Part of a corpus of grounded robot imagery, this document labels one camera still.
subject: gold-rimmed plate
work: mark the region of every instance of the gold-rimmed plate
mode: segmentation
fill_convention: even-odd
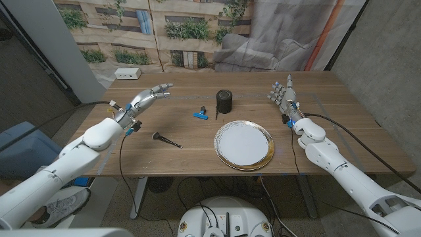
[[[267,165],[275,150],[268,131],[243,120],[222,126],[216,133],[214,147],[221,161],[241,171],[253,171]]]

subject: backdrop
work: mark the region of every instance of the backdrop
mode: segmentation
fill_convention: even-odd
[[[365,0],[54,0],[95,77],[323,70]]]

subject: white robotic arm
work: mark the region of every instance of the white robotic arm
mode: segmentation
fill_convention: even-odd
[[[135,118],[156,99],[170,95],[164,91],[172,86],[163,84],[140,92],[126,109],[119,109],[114,119],[106,118],[87,129],[60,152],[60,159],[2,195],[0,229],[20,228],[61,187],[92,169],[100,158],[97,151],[107,149],[127,127],[126,135],[139,130],[141,123]]]
[[[385,190],[346,160],[326,137],[324,129],[305,118],[300,111],[299,103],[295,102],[291,75],[288,76],[287,89],[278,83],[272,87],[276,91],[270,92],[268,97],[280,106],[284,122],[301,135],[298,143],[305,149],[307,158],[330,173],[367,217],[385,224],[370,221],[380,236],[421,230],[421,201]]]

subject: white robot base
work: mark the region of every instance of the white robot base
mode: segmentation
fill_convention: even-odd
[[[254,205],[237,197],[216,196],[201,201],[183,215],[177,237],[269,237],[270,228],[266,216]]]

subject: white box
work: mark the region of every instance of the white box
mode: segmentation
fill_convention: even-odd
[[[117,79],[138,79],[142,73],[140,68],[118,68],[114,74]]]

